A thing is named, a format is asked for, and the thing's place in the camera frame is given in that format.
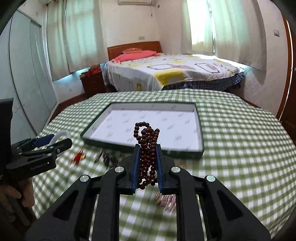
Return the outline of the left hand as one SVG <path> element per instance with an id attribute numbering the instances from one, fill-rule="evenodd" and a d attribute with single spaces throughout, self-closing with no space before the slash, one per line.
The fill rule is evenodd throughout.
<path id="1" fill-rule="evenodd" d="M 32 178 L 20 181 L 16 187 L 1 185 L 1 212 L 8 222 L 19 218 L 25 225 L 32 223 L 35 219 L 32 213 L 34 205 Z"/>

